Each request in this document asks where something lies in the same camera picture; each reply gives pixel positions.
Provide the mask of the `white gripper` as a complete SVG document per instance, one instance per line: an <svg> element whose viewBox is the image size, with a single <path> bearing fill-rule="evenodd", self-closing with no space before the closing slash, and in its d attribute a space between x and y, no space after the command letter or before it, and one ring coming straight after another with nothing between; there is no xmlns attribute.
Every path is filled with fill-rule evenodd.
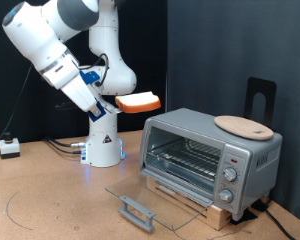
<svg viewBox="0 0 300 240"><path fill-rule="evenodd" d="M102 114L101 110L96 107L97 102L82 79L75 59L71 54L66 54L58 60L50 70L43 74L43 78L50 85L61 90L84 112L93 109L92 114L95 117Z"/></svg>

